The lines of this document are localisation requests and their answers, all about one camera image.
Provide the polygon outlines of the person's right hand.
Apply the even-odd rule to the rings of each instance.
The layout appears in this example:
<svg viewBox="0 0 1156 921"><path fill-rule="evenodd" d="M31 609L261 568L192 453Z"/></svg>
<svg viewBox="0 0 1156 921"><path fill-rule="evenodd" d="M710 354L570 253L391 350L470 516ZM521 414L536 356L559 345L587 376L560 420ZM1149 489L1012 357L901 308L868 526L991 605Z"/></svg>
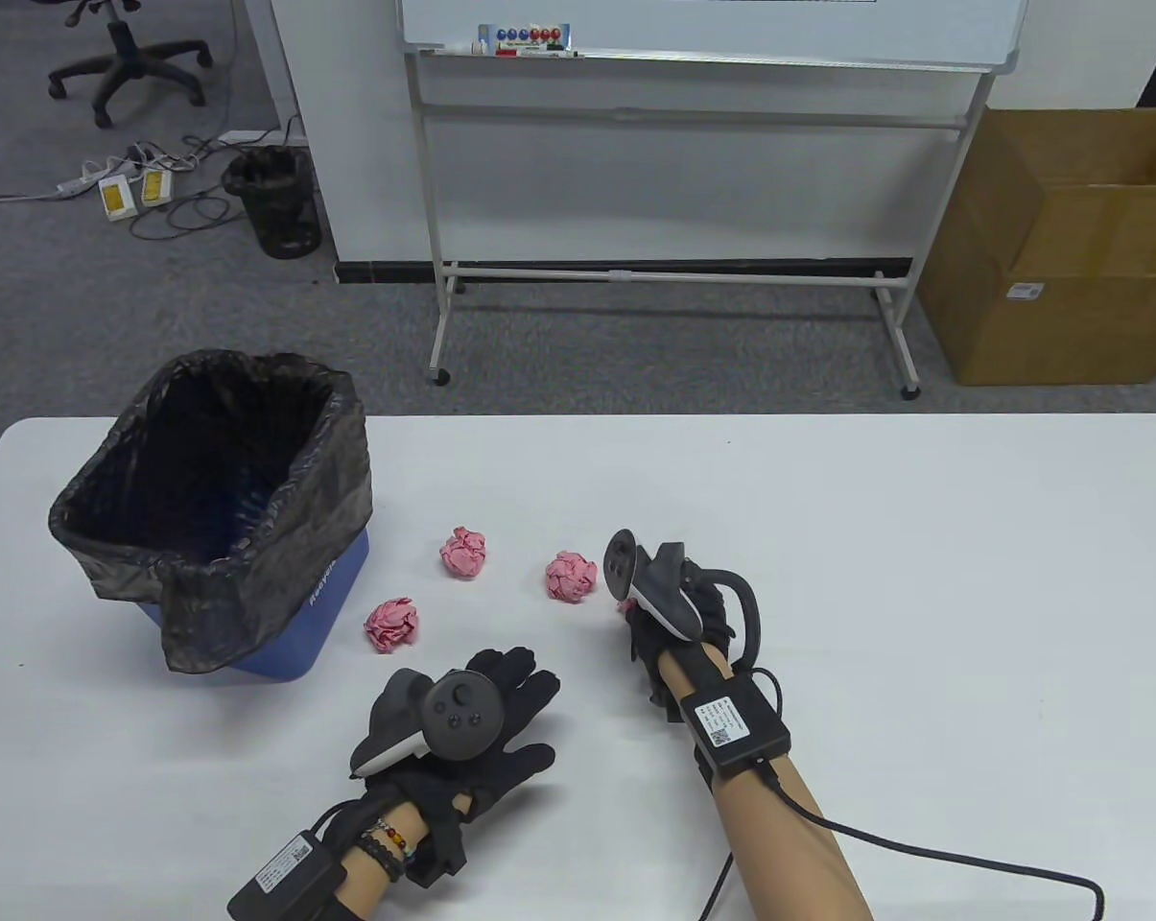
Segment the person's right hand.
<svg viewBox="0 0 1156 921"><path fill-rule="evenodd" d="M727 654L731 641L736 632L727 623L725 600L717 584L702 579L692 588L686 591L691 606L701 615L703 633L701 643L713 654L713 661L722 674L728 673ZM660 673L660 661L666 659L670 649L683 648L684 641L673 636L668 627L661 626L655 617L647 611L638 597L633 595L621 602L620 609L625 614L627 627L630 630L630 659L639 662L647 673L650 701L655 703L666 712L670 723L682 722L679 701L666 684Z"/></svg>

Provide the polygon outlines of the person's left hand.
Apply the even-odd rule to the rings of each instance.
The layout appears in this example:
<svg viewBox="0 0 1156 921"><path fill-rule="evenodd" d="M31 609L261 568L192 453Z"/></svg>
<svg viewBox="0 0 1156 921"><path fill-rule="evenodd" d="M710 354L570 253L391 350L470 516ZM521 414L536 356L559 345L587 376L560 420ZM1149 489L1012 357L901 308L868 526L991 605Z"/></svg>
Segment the person's left hand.
<svg viewBox="0 0 1156 921"><path fill-rule="evenodd" d="M350 756L350 777L366 793L395 790L429 829L443 808L470 823L553 766L547 743L512 743L558 693L558 676L538 670L526 648L480 649L437 679L394 673Z"/></svg>

